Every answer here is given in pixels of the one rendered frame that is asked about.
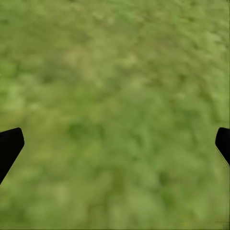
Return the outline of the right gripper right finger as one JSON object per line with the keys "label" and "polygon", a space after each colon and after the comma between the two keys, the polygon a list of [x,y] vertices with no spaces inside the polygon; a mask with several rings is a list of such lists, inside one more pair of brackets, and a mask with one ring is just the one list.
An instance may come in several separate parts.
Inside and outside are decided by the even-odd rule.
{"label": "right gripper right finger", "polygon": [[230,165],[230,129],[219,128],[215,144]]}

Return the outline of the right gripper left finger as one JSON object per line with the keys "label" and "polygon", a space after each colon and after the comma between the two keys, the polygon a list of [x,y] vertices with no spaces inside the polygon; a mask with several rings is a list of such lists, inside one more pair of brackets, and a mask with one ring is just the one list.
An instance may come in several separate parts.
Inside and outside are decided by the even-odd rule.
{"label": "right gripper left finger", "polygon": [[0,133],[0,184],[23,147],[24,138],[19,127]]}

